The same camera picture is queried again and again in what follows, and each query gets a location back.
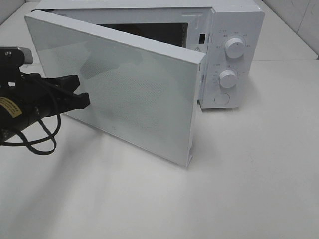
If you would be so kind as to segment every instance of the white microwave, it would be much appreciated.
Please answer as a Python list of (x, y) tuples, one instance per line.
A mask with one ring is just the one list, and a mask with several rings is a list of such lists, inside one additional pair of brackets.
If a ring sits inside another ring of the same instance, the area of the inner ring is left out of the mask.
[(197, 100), (241, 104), (263, 18), (253, 0), (42, 0), (26, 22), (47, 77), (90, 94), (71, 116), (187, 166)]

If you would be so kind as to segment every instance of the microwave door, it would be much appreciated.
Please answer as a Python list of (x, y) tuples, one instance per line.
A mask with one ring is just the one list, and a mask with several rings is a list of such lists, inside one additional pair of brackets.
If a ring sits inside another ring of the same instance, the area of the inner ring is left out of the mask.
[(70, 116), (188, 165), (205, 54), (43, 11), (25, 19), (46, 76), (78, 75), (90, 95)]

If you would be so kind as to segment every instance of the power knob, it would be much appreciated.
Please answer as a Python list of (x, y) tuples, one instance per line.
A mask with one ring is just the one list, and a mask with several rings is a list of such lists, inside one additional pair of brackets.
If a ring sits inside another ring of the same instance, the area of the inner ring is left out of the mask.
[(234, 71), (226, 70), (219, 75), (219, 84), (224, 88), (231, 88), (237, 84), (237, 79)]
[(239, 37), (231, 38), (225, 43), (225, 51), (229, 58), (239, 58), (244, 54), (245, 43)]

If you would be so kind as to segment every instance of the black cable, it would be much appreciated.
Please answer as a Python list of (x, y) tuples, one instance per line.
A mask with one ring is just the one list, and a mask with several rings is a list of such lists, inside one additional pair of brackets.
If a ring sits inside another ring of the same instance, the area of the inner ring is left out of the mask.
[(56, 148), (56, 142), (54, 143), (54, 137), (59, 133), (60, 129), (61, 129), (61, 115), (60, 115), (60, 112), (59, 112), (59, 107), (58, 107), (58, 103), (54, 97), (54, 95), (52, 94), (52, 92), (42, 83), (40, 82), (39, 80), (37, 79), (32, 79), (34, 82), (36, 82), (37, 84), (39, 84), (42, 88), (44, 88), (45, 91), (47, 91), (47, 93), (50, 95), (52, 101), (53, 101), (53, 104), (54, 104), (54, 108), (55, 108), (55, 111), (56, 111), (56, 116), (57, 116), (57, 127), (56, 127), (56, 130), (54, 131), (54, 133), (51, 133), (44, 125), (44, 123), (41, 121), (41, 120), (38, 120), (39, 124), (42, 126), (43, 130), (48, 134), (48, 137), (46, 138), (43, 138), (43, 139), (39, 139), (39, 140), (35, 140), (35, 141), (27, 141), (25, 135), (23, 133), (21, 133), (19, 131), (19, 134), (17, 133), (17, 131), (13, 131), (14, 133), (16, 133), (23, 141), (23, 143), (10, 143), (10, 142), (3, 142), (1, 143), (1, 145), (3, 146), (8, 146), (8, 147), (23, 147), (23, 146), (26, 146), (28, 147), (28, 149), (30, 150), (29, 147), (31, 147), (31, 145), (35, 145), (35, 144), (39, 144), (39, 143), (44, 143), (44, 142), (47, 142), (49, 140), (52, 140), (53, 141), (53, 144), (54, 144), (54, 149), (53, 151), (55, 150)]
[(51, 132), (48, 130), (48, 128), (44, 125), (42, 120), (39, 119), (38, 123), (42, 126), (43, 130), (47, 133), (47, 135), (50, 137), (50, 139), (53, 142), (54, 148), (50, 151), (37, 150), (36, 148), (32, 147), (30, 142), (27, 140), (27, 138), (25, 137), (25, 135), (21, 131), (16, 130), (16, 129), (11, 129), (10, 131), (14, 132), (17, 136), (19, 136), (21, 138), (21, 140), (23, 141), (24, 146), (26, 146), (32, 153), (42, 155), (42, 156), (50, 155), (56, 149), (56, 146), (57, 146), (56, 140), (55, 140), (54, 136), (51, 134)]

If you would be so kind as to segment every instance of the yellow label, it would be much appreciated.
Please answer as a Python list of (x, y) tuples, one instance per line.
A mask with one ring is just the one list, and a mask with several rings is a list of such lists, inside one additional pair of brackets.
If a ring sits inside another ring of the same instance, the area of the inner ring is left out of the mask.
[(6, 97), (0, 97), (0, 106), (3, 106), (13, 118), (22, 114), (22, 111), (19, 108), (19, 106)]

